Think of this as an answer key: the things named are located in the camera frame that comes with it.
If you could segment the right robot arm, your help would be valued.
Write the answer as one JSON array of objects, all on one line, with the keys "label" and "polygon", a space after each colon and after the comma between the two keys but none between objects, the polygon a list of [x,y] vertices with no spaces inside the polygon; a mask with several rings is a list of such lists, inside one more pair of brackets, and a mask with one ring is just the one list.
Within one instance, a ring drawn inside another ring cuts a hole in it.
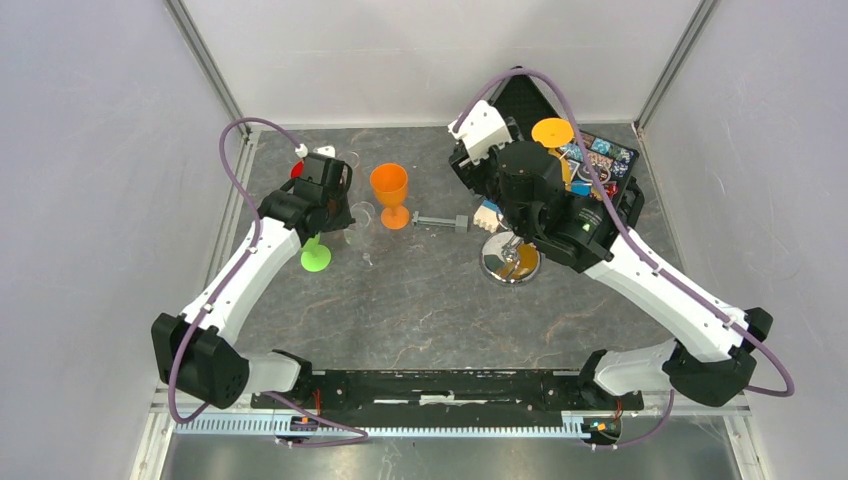
[{"label": "right robot arm", "polygon": [[566,191],[560,162],[532,141],[491,146],[480,160],[457,144],[449,165],[546,259],[612,288],[671,333],[653,347],[593,353],[581,371],[589,383],[615,396],[673,389],[711,407],[751,387],[755,344],[767,338],[772,316],[719,300],[656,254],[633,228],[641,198],[607,210]]}]

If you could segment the orange wine glass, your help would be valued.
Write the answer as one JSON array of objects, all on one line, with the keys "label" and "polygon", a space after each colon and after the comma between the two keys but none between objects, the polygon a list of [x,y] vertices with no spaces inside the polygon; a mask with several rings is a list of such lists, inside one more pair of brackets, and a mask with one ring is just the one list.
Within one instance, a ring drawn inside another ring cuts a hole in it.
[{"label": "orange wine glass", "polygon": [[381,223],[390,230],[400,230],[410,221],[404,206],[408,194],[408,174],[396,163],[377,166],[370,175],[370,185],[378,203],[383,207]]}]

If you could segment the clear wine glass back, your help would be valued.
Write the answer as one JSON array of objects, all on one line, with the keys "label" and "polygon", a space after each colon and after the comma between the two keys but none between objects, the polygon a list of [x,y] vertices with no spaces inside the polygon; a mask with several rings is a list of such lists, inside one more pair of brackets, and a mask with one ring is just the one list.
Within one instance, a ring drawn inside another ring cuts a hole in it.
[{"label": "clear wine glass back", "polygon": [[360,201],[350,206],[350,213],[352,223],[343,231],[344,239],[369,267],[373,267],[371,252],[376,235],[376,209],[371,203]]}]

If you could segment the clear wine glass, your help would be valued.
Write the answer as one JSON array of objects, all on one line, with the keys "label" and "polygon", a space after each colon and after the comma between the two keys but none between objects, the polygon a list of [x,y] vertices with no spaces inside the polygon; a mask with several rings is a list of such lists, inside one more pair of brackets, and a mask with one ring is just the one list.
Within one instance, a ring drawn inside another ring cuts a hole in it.
[{"label": "clear wine glass", "polygon": [[336,158],[345,162],[351,170],[356,170],[361,166],[361,157],[354,151],[342,151],[337,154]]},{"label": "clear wine glass", "polygon": [[371,203],[360,201],[350,206],[350,213],[352,223],[343,231],[344,239],[369,267],[373,267],[371,252],[376,235],[376,209]]}]

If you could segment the clear wine glass front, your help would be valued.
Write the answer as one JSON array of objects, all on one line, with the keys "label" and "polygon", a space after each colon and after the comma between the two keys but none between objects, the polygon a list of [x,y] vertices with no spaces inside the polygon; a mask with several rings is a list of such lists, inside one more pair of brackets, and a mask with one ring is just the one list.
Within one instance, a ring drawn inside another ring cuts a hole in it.
[{"label": "clear wine glass front", "polygon": [[345,162],[351,170],[356,170],[361,166],[361,157],[354,151],[342,151],[337,154],[336,158]]}]

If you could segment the green wine glass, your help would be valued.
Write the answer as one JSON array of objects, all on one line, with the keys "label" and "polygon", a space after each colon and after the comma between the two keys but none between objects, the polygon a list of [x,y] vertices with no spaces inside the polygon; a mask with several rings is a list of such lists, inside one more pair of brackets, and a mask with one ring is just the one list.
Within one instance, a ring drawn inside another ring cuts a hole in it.
[{"label": "green wine glass", "polygon": [[308,272],[316,273],[326,269],[332,260],[330,249],[321,243],[321,235],[310,238],[301,249],[301,266]]}]

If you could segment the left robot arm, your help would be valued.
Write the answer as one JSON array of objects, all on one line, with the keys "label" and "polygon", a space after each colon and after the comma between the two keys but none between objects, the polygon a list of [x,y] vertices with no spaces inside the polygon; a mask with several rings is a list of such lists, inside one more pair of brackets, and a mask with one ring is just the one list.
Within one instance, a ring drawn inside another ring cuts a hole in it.
[{"label": "left robot arm", "polygon": [[201,294],[180,314],[162,313],[151,334],[160,378],[225,409],[243,394],[292,390],[304,360],[286,353],[248,356],[235,344],[257,300],[278,271],[322,233],[352,224],[350,165],[334,148],[305,154],[299,176],[266,196],[245,239]]}]

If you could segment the yellow wine glass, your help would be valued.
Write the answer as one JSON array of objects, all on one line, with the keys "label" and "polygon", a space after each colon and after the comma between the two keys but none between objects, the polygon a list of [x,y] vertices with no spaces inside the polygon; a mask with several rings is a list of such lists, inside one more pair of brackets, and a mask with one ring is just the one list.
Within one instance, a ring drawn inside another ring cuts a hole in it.
[{"label": "yellow wine glass", "polygon": [[545,118],[532,127],[531,138],[546,148],[549,154],[557,157],[561,166],[565,189],[570,191],[572,170],[566,158],[564,147],[575,138],[572,125],[559,117]]}]

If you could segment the red wine glass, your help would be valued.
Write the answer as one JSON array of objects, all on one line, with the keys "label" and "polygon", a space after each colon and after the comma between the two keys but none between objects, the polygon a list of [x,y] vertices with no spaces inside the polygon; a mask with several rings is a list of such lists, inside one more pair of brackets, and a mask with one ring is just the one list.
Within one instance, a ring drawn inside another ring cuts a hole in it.
[{"label": "red wine glass", "polygon": [[295,165],[295,166],[294,166],[294,167],[290,170],[290,179],[291,179],[291,180],[295,180],[295,179],[300,178],[300,177],[301,177],[301,175],[303,174],[304,166],[305,166],[305,161],[304,161],[304,160],[299,161],[299,162],[298,162],[298,163],[297,163],[297,164],[296,164],[296,165]]}]

